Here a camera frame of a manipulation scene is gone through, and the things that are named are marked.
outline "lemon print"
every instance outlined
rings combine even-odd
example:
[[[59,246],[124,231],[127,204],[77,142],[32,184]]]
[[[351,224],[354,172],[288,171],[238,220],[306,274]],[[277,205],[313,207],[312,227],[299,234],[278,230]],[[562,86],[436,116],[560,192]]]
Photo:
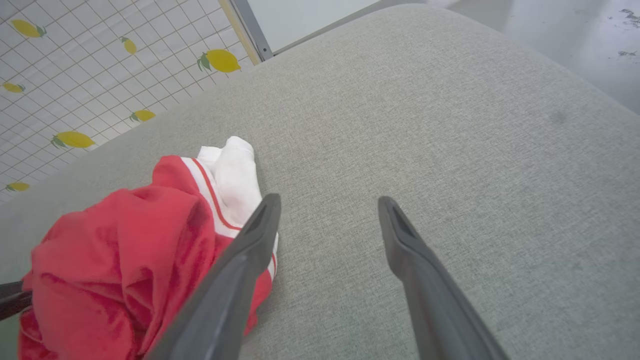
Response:
[[[25,184],[21,182],[11,183],[5,187],[5,189],[7,189],[10,192],[23,192],[28,188],[29,188],[29,184]]]
[[[20,34],[23,34],[26,37],[41,38],[47,33],[44,26],[36,26],[34,28],[33,25],[24,20],[12,20],[11,23]]]
[[[120,41],[122,41],[122,43],[124,44],[124,49],[129,52],[129,54],[133,55],[136,53],[136,51],[138,50],[136,48],[136,44],[133,43],[133,41],[129,40],[128,38],[125,37],[121,37]]]
[[[14,85],[11,83],[5,83],[4,88],[9,90],[10,92],[23,92],[24,91],[24,86],[22,85]]]
[[[65,131],[64,133],[58,133],[53,136],[51,140],[51,145],[58,147],[89,147],[95,144],[93,140],[89,136],[85,134],[78,133],[77,131]]]
[[[222,72],[240,70],[236,56],[222,49],[209,50],[206,54],[202,53],[202,56],[198,59],[198,68],[200,71],[202,71],[203,67],[211,70],[209,64],[211,64],[214,69]]]
[[[148,119],[151,119],[152,117],[154,117],[156,114],[152,113],[151,111],[148,110],[138,110],[134,113],[131,114],[131,116],[129,117],[130,120],[135,120],[135,121],[147,121]]]

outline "metal strip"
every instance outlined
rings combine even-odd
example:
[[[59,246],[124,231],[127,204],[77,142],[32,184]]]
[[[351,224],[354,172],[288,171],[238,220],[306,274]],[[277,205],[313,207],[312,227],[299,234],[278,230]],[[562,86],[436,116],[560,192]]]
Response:
[[[260,29],[260,25],[258,25],[258,20],[255,18],[249,2],[247,0],[230,1],[236,9],[236,13],[240,17],[240,21],[242,21],[246,32],[249,34],[251,41],[255,45],[255,48],[258,49],[258,55],[260,56],[260,59],[262,61],[266,61],[272,58],[273,53],[271,52],[271,48],[269,47],[267,39],[262,33],[262,29]]]

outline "red towel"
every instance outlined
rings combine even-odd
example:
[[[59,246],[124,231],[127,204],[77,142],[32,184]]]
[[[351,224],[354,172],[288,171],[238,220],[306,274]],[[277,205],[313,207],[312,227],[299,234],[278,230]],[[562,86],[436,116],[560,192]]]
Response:
[[[117,360],[149,351],[239,230],[218,195],[200,161],[167,156],[151,185],[61,217],[31,254],[24,290],[33,290],[33,306],[20,317],[19,357]],[[245,332],[271,291],[272,258]]]

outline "gray cushion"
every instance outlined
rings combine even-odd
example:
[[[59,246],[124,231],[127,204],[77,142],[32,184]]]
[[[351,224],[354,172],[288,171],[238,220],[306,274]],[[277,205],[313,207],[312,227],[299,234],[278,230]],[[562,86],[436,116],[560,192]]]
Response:
[[[640,352],[640,118],[460,15],[382,10],[139,126],[0,209],[0,281],[62,214],[238,135],[282,195],[247,359],[417,350],[376,198],[391,195],[514,359]]]

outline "wooden edge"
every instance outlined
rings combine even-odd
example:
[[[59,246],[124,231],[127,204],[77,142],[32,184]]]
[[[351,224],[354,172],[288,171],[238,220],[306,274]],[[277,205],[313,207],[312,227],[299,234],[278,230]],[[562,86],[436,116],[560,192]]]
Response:
[[[253,43],[249,40],[249,35],[244,30],[244,26],[242,25],[242,22],[240,21],[240,18],[238,17],[233,6],[231,5],[230,0],[218,0],[218,2],[220,3],[222,10],[225,12],[225,15],[229,19],[229,22],[231,23],[234,31],[238,35],[238,39],[240,39],[240,42],[244,46],[244,50],[246,51],[247,55],[249,55],[249,59],[251,59],[251,62],[254,65],[258,65],[260,63],[258,52],[253,47]]]

